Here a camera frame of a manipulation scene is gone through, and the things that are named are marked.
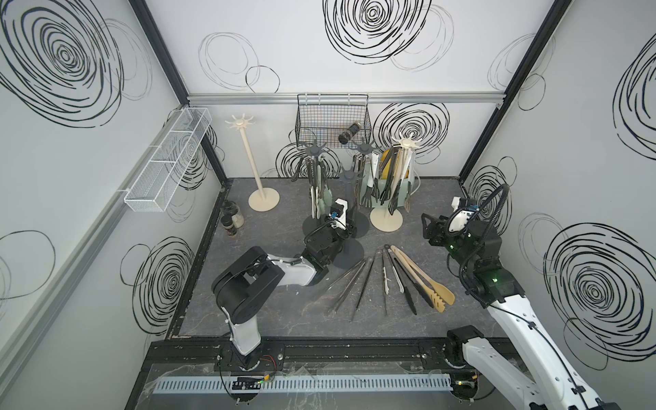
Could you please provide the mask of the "dark grey rack stand front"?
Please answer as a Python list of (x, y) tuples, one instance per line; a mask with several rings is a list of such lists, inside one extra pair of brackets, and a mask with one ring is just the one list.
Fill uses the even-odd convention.
[[(325, 152), (325, 150), (322, 146), (309, 145), (309, 147), (307, 147), (307, 149), (306, 149), (306, 155), (308, 155), (308, 156), (323, 155), (324, 157), (326, 157), (326, 152)], [(314, 228), (318, 227), (321, 224), (321, 222), (324, 220), (324, 218), (326, 216), (328, 216), (330, 208), (331, 208), (331, 206), (330, 206), (330, 208), (328, 208), (326, 210), (327, 213), (322, 215), (319, 220), (316, 220), (312, 217), (311, 192), (310, 192), (310, 204), (311, 204), (310, 215), (309, 215), (309, 217), (307, 217), (306, 220), (304, 220), (304, 222), (302, 224), (302, 230), (303, 230), (303, 233), (305, 235), (308, 235), (309, 232), (312, 232), (312, 230), (314, 230)]]

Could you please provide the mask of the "dark grey rack stand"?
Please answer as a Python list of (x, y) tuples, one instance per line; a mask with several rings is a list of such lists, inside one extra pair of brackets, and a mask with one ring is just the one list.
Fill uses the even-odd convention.
[(339, 221), (343, 222), (342, 230), (337, 229), (345, 235), (345, 239), (341, 242), (341, 248), (336, 255), (333, 266), (335, 268), (347, 269), (359, 261), (364, 256), (364, 250), (361, 244), (355, 239), (357, 234), (356, 228), (356, 214), (357, 214), (357, 200), (355, 199), (355, 183), (357, 174), (353, 170), (346, 170), (341, 172), (340, 180), (345, 186), (345, 198), (340, 198), (336, 204), (343, 205), (343, 215), (339, 217)]
[[(308, 156), (323, 155), (324, 157), (326, 157), (326, 152), (325, 152), (325, 150), (322, 146), (309, 145), (309, 147), (307, 147), (307, 149), (306, 149), (306, 155), (308, 155)], [(303, 233), (305, 235), (308, 235), (309, 232), (312, 232), (312, 230), (314, 230), (314, 228), (318, 227), (321, 224), (321, 222), (324, 220), (324, 218), (326, 216), (328, 216), (330, 208), (331, 208), (331, 206), (330, 206), (330, 208), (328, 208), (326, 210), (327, 213), (322, 215), (319, 220), (316, 220), (312, 217), (311, 192), (310, 192), (310, 204), (311, 204), (310, 215), (309, 215), (309, 217), (307, 217), (306, 220), (304, 220), (304, 222), (302, 224), (302, 230), (303, 230)]]
[(350, 169), (350, 185), (348, 193), (350, 193), (350, 217), (348, 220), (351, 222), (354, 233), (354, 238), (364, 237), (370, 228), (370, 223), (367, 217), (360, 210), (360, 188), (365, 174), (364, 166), (369, 155), (372, 154), (373, 148), (369, 143), (361, 143), (356, 147), (357, 153), (353, 157), (352, 167)]

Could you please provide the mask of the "dark grey rack stand back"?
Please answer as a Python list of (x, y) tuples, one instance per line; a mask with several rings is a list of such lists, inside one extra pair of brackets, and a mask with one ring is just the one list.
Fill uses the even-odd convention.
[(370, 228), (370, 223), (367, 217), (360, 210), (360, 188), (365, 174), (364, 166), (369, 155), (372, 154), (373, 148), (369, 143), (361, 143), (356, 147), (357, 153), (353, 157), (352, 167), (350, 169), (350, 185), (348, 193), (350, 193), (350, 217), (348, 220), (351, 222), (354, 233), (354, 238), (364, 237)]

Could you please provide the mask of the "green ringed steel tongs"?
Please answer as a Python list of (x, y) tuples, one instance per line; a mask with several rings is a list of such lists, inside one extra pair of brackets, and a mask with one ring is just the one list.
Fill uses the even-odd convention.
[(315, 216), (324, 215), (333, 201), (333, 193), (329, 186), (328, 163), (323, 155), (310, 156), (305, 160), (307, 177), (311, 186), (311, 198)]

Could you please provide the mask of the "wooden bamboo tongs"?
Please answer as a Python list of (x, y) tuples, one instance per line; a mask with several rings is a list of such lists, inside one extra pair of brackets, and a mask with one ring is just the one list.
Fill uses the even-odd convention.
[(443, 313), (447, 305), (454, 305), (455, 295), (449, 288), (430, 277), (415, 261), (395, 245), (391, 245), (391, 253), (399, 261), (418, 293), (429, 306), (437, 312)]

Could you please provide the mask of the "black nylon tongs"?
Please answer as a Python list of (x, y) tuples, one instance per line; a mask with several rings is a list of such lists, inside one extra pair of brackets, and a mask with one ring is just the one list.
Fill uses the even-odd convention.
[(427, 293), (419, 286), (419, 284), (411, 278), (408, 270), (406, 270), (405, 266), (403, 266), (400, 259), (396, 256), (395, 252), (391, 249), (391, 246), (389, 244), (386, 244), (384, 246), (384, 249), (386, 250), (389, 259), (391, 260), (393, 271), (395, 272), (397, 282), (401, 288), (401, 293), (404, 295), (411, 312), (414, 315), (418, 314), (417, 308), (413, 300), (413, 295), (411, 294), (411, 291), (408, 288), (410, 285), (413, 285), (416, 288), (418, 294), (425, 300), (428, 306), (430, 308), (433, 308), (434, 304), (430, 299), (430, 297), (428, 297)]

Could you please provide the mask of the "clear handled steel tongs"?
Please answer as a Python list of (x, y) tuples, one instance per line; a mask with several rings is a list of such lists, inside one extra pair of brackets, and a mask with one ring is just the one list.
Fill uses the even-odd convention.
[(364, 160), (365, 162), (362, 179), (364, 191), (362, 197), (360, 198), (360, 204), (365, 208), (371, 208), (373, 200), (379, 197), (379, 154), (372, 152), (371, 154), (366, 155)]

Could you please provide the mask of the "tall cream utensil rack stand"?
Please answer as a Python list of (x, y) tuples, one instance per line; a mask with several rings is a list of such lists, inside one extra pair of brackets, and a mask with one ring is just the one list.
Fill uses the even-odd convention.
[(260, 173), (256, 166), (256, 160), (247, 136), (248, 127), (254, 124), (253, 119), (253, 116), (247, 118), (245, 114), (242, 114), (240, 117), (233, 115), (232, 119), (225, 120), (225, 123), (231, 129), (235, 129), (240, 133), (244, 150), (256, 181), (257, 190), (249, 196), (249, 206), (256, 212), (264, 213), (274, 209), (279, 204), (280, 195), (278, 191), (265, 187), (261, 182)]

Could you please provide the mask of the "steel wire tongs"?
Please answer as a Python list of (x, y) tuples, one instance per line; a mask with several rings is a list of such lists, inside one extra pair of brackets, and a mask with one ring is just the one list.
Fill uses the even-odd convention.
[(309, 165), (311, 160), (308, 155), (299, 155), (297, 165), (293, 167), (293, 174), (291, 176), (291, 181), (296, 182), (299, 179), (308, 179), (309, 178)]

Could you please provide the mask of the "white handled slotted steel tongs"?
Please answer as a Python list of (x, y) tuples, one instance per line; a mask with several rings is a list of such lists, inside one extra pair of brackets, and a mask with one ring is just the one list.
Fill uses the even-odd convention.
[(410, 192), (412, 189), (412, 170), (414, 150), (411, 148), (404, 150), (404, 162), (402, 166), (402, 178), (399, 186), (399, 202), (403, 208), (408, 208)]

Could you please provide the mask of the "black slotted spatula tongs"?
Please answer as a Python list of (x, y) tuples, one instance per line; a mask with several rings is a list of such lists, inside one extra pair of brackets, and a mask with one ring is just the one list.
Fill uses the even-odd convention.
[(397, 153), (399, 147), (391, 147), (386, 150), (377, 162), (376, 170), (373, 172), (373, 192), (372, 197), (377, 203), (383, 205), (390, 198), (390, 185), (389, 179), (393, 175), (393, 168), (395, 166)]

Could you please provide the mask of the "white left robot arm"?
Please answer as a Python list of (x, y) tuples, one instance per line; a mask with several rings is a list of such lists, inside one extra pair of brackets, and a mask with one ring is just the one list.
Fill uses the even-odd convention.
[(301, 254), (275, 256), (253, 246), (213, 281), (211, 290), (229, 325), (232, 353), (242, 369), (254, 369), (261, 360), (256, 316), (269, 297), (280, 286), (307, 287), (321, 282), (351, 232), (346, 223), (326, 220), (303, 239)]

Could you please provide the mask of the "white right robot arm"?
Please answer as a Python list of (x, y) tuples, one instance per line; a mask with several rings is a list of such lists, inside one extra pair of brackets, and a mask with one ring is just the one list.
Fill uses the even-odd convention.
[(448, 333), (445, 357), (473, 367), (517, 409), (616, 409), (580, 376), (543, 328), (519, 282), (499, 256), (502, 239), (490, 222), (468, 220), (459, 232), (451, 218), (421, 216), (424, 239), (459, 265), (466, 294), (502, 327), (527, 367), (521, 372), (475, 326)]

